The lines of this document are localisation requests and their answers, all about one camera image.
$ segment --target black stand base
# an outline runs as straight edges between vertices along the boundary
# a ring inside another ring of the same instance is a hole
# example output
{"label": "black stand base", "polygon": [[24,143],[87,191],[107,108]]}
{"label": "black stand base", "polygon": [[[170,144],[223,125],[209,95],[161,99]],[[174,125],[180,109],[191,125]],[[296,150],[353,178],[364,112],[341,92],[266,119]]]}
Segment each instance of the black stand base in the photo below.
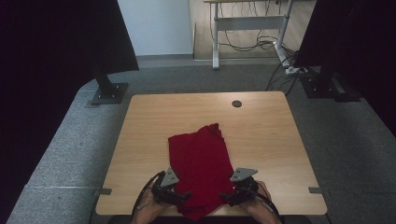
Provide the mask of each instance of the black stand base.
{"label": "black stand base", "polygon": [[112,83],[113,91],[111,94],[103,94],[99,88],[93,96],[91,105],[114,105],[120,104],[122,97],[128,88],[128,83]]}
{"label": "black stand base", "polygon": [[333,78],[323,84],[316,77],[300,77],[308,98],[333,98],[336,102],[360,102],[361,96],[350,88],[345,81]]}

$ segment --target wooden table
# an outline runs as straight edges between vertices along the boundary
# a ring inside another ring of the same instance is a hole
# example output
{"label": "wooden table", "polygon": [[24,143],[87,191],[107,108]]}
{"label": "wooden table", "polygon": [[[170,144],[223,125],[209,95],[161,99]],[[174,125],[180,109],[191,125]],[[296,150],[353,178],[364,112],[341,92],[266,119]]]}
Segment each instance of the wooden table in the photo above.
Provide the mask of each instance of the wooden table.
{"label": "wooden table", "polygon": [[215,5],[215,16],[213,20],[213,69],[219,69],[219,31],[236,30],[279,30],[279,38],[274,42],[279,60],[284,68],[290,67],[285,51],[282,49],[283,38],[290,18],[293,0],[288,0],[288,7],[285,15],[264,16],[264,17],[219,17],[219,4],[237,2],[259,2],[263,0],[204,0],[204,3]]}
{"label": "wooden table", "polygon": [[[241,107],[233,107],[238,100]],[[281,215],[323,215],[318,182],[307,158],[283,92],[221,92],[136,95],[123,123],[104,189],[96,206],[100,215],[127,215],[147,181],[169,164],[167,138],[218,123],[233,168],[257,169]],[[180,216],[173,206],[164,216]],[[224,205],[213,216],[246,216]]]}

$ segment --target wooden panel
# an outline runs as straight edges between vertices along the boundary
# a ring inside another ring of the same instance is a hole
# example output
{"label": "wooden panel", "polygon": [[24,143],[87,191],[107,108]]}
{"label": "wooden panel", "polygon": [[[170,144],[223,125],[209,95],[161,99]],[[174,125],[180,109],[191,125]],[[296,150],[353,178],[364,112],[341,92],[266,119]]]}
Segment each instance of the wooden panel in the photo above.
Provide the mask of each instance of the wooden panel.
{"label": "wooden panel", "polygon": [[[242,106],[235,108],[232,101]],[[128,109],[96,212],[131,214],[147,181],[169,167],[167,138],[218,123],[233,168],[258,169],[280,214],[323,215],[326,205],[308,187],[318,182],[283,92],[222,92],[136,95]],[[175,207],[165,216],[177,216]],[[243,216],[224,205],[215,216]]]}

